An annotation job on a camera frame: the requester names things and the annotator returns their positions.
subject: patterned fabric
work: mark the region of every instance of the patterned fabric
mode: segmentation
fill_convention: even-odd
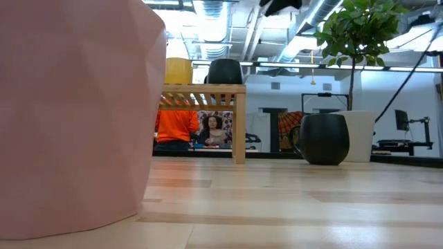
[[[278,135],[281,149],[292,149],[293,144],[298,140],[298,136],[293,137],[291,141],[291,131],[294,127],[301,124],[303,118],[303,112],[294,111],[291,113],[279,113],[278,114]]]

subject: wooden floor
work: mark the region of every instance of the wooden floor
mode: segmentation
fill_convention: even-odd
[[[157,158],[138,216],[0,249],[443,248],[443,171]]]

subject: orange shirt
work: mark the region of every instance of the orange shirt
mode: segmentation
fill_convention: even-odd
[[[189,133],[199,130],[196,111],[162,111],[157,113],[155,127],[159,129],[157,142],[182,140],[189,142]]]

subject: black pot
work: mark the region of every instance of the black pot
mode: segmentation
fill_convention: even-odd
[[[300,151],[313,165],[339,165],[349,151],[345,117],[339,114],[304,116],[300,128]]]
[[[242,66],[235,59],[212,61],[206,77],[208,84],[243,84]]]

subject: potted plant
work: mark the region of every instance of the potted plant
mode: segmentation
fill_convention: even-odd
[[[345,161],[367,162],[370,159],[375,113],[352,111],[355,66],[365,61],[366,66],[385,66],[380,55],[389,53],[386,41],[397,33],[399,14],[407,12],[393,0],[344,0],[343,7],[332,13],[323,24],[323,30],[314,37],[323,58],[332,56],[328,66],[341,66],[351,60],[352,70],[346,118],[350,133],[350,152]]]

